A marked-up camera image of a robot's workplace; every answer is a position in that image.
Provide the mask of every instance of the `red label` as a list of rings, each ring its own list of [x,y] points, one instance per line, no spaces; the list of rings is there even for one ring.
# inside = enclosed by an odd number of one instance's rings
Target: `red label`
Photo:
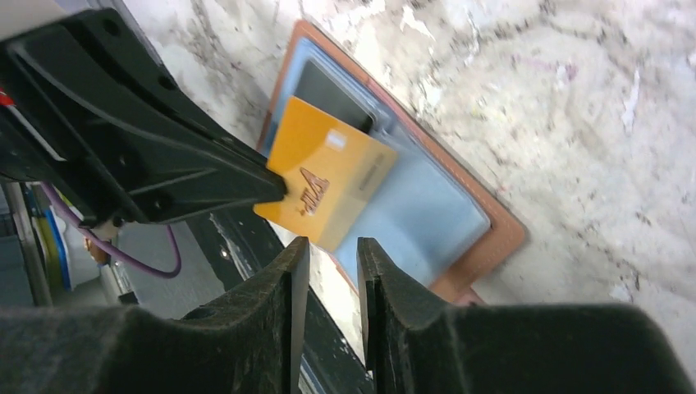
[[[2,105],[3,107],[15,105],[15,102],[12,101],[10,96],[6,95],[2,89],[0,89],[0,105]]]

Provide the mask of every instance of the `brown frame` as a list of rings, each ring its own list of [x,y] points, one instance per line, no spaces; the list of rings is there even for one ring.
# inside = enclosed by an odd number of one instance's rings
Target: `brown frame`
[[[524,227],[480,182],[458,163],[442,145],[425,131],[408,112],[362,67],[337,44],[328,38],[318,27],[308,21],[298,21],[292,32],[287,54],[283,61],[271,103],[263,123],[263,131],[257,149],[261,148],[265,131],[271,121],[272,110],[276,106],[281,82],[287,72],[292,54],[300,38],[308,38],[340,64],[358,82],[365,85],[378,99],[383,101],[397,115],[414,138],[478,201],[491,220],[491,229],[479,238],[474,245],[457,259],[438,279],[430,285],[430,290],[444,300],[455,302],[469,291],[471,284],[481,276],[491,272],[509,255],[517,250],[526,238]],[[339,271],[350,283],[340,264]]]

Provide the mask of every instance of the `screw hole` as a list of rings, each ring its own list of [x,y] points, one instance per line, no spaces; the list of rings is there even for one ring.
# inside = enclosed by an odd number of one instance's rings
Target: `screw hole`
[[[110,20],[110,19],[105,19],[103,22],[104,29],[109,33],[110,35],[114,37],[118,37],[121,35],[121,29],[119,29],[118,25],[116,22]]]
[[[200,308],[190,311],[188,314],[186,314],[186,316],[181,318],[181,320],[198,320],[200,318],[209,318],[215,315],[215,313],[217,313],[215,309],[201,306]]]
[[[174,90],[174,89],[176,89],[176,85],[174,85],[174,81],[171,80],[171,79],[169,79],[169,78],[167,78],[166,76],[160,76],[159,78],[157,78],[157,82],[159,82],[159,84],[160,84],[164,89],[167,89],[167,90]]]

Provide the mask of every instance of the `printed logo on card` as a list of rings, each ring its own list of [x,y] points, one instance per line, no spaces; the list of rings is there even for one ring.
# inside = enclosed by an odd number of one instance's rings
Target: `printed logo on card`
[[[304,216],[307,213],[309,216],[313,216],[328,190],[329,181],[314,175],[304,167],[300,167],[300,174],[308,185],[300,197],[300,201],[304,204],[304,210],[300,211],[300,215]]]

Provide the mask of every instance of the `blue object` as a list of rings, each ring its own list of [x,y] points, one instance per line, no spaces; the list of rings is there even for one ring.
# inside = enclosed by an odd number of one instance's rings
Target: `blue object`
[[[67,253],[65,250],[65,244],[63,244],[61,238],[61,232],[58,230],[58,225],[56,224],[56,218],[53,217],[53,212],[50,209],[43,211],[43,214],[48,220],[48,226],[51,227],[51,233],[53,234],[53,240],[56,242],[56,250],[58,251],[58,262],[61,264],[61,277],[63,279],[63,288],[66,290],[72,290],[70,284],[70,272],[67,269]]]
[[[326,75],[309,88],[299,86],[300,76],[310,63]],[[327,86],[327,81],[335,86]],[[329,100],[308,94],[311,89],[320,93],[336,86],[340,91],[332,93]],[[298,42],[287,68],[262,143],[265,156],[271,151],[287,101],[293,95],[349,124],[349,119],[360,117],[354,108],[350,113],[344,108],[359,104],[373,119],[369,135],[399,154],[346,238],[332,252],[356,286],[358,237],[376,238],[401,269],[428,286],[490,229],[490,219],[478,203],[414,141],[396,114],[308,39]],[[327,101],[341,99],[345,105],[328,109],[331,106]]]

